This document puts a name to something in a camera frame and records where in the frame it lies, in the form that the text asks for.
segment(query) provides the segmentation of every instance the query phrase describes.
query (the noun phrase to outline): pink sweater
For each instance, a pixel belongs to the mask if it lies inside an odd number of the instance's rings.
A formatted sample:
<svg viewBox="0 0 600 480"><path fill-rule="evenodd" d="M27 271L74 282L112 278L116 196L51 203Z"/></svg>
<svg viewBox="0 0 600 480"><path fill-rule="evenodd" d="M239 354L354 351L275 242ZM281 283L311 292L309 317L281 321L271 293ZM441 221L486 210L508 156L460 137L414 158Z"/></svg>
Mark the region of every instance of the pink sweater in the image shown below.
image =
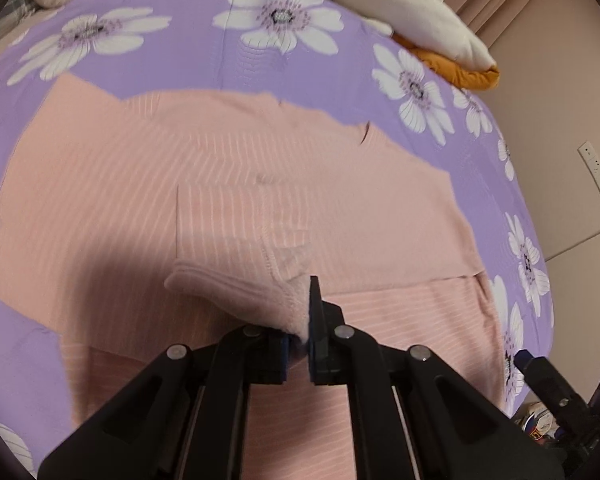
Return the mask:
<svg viewBox="0 0 600 480"><path fill-rule="evenodd" d="M448 175L371 124L266 94L123 103L63 75L0 188L0 299L62 333L77 422L236 317L306 337L310 274L348 323L432 347L502 403L498 318ZM354 477L345 390L305 369L253 389L245 478Z"/></svg>

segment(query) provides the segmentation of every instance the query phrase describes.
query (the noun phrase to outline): electrical cable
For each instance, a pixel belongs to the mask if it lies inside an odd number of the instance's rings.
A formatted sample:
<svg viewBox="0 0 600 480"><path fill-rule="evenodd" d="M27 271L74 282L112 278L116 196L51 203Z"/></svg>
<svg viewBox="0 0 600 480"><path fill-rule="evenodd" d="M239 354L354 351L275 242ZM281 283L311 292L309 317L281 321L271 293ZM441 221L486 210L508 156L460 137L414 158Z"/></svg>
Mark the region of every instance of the electrical cable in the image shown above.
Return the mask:
<svg viewBox="0 0 600 480"><path fill-rule="evenodd" d="M566 249L563 249L563 250L559 251L558 253L555 253L553 256L549 256L548 258L545 259L545 261L546 262L550 262L554 258L556 258L558 256L561 256L562 254L567 253L567 252L571 251L572 249L575 249L579 245L582 245L584 242L588 242L589 240L593 240L593 238L595 238L598 235L600 235L600 230L596 231L595 233L593 233L591 236L585 238L584 240L580 240L578 243L573 244L572 246L569 246Z"/></svg>

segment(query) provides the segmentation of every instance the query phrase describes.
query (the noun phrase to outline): orange fabric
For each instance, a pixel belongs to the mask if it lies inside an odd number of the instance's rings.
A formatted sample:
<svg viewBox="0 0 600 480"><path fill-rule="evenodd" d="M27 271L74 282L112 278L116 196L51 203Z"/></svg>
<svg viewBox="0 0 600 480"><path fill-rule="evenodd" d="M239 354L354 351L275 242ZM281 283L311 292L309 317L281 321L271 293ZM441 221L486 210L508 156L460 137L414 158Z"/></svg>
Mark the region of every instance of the orange fabric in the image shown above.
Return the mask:
<svg viewBox="0 0 600 480"><path fill-rule="evenodd" d="M399 45L409 50L419 58L425 65L440 77L449 81L453 86L466 88L468 90L490 90L498 86L500 81L500 70L492 66L484 72L474 72L462 68L458 63L447 59L441 54L430 50L419 48L400 34L393 34L392 39Z"/></svg>

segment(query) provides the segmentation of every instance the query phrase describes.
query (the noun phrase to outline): beige wall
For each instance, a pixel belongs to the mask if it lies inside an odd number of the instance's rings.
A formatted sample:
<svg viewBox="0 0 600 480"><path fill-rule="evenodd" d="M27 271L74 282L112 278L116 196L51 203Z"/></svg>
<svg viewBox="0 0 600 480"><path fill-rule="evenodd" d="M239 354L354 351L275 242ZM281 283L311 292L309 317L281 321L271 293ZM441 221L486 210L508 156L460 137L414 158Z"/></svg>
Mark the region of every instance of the beige wall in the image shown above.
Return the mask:
<svg viewBox="0 0 600 480"><path fill-rule="evenodd" d="M491 49L499 88L482 95L509 144L545 257L600 228L600 195L577 152L600 156L600 8L531 0ZM600 236L548 264L552 362L586 399L600 380Z"/></svg>

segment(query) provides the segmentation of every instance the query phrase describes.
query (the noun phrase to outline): purple bedsheet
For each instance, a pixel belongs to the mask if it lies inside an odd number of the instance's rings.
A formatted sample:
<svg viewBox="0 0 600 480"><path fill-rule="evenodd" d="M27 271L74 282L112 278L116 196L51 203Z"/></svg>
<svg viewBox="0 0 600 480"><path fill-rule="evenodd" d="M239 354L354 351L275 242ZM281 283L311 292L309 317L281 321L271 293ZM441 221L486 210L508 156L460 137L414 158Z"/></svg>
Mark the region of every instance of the purple bedsheet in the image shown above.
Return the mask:
<svg viewBox="0 0 600 480"><path fill-rule="evenodd" d="M272 92L343 123L372 121L448 171L493 281L507 411L522 402L511 360L520 348L548 353L552 302L509 152L477 97L324 0L74 0L0 56L0 180L64 70L119 98L156 89ZM0 302L1 434L35 469L70 432L69 412L57 335Z"/></svg>

